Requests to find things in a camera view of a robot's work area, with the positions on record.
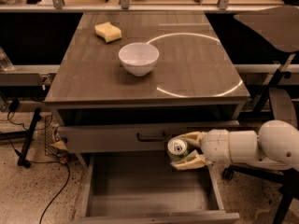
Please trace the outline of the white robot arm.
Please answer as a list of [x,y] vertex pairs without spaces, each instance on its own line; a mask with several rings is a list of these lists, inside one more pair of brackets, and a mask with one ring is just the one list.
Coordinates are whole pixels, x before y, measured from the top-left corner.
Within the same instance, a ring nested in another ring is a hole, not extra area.
[[253,167],[299,171],[299,131],[282,120],[270,120],[260,130],[192,132],[167,144],[171,165],[177,170],[212,163],[245,163]]

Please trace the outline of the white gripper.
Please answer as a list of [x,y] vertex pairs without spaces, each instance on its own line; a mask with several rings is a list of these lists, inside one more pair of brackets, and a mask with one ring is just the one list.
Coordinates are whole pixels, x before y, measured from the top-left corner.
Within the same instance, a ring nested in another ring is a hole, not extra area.
[[171,165],[179,170],[191,170],[203,168],[209,165],[209,162],[230,163],[229,154],[229,132],[226,130],[211,130],[209,132],[191,132],[175,136],[175,139],[182,139],[188,145],[201,147],[203,154],[197,150],[192,151],[186,157],[172,161]]

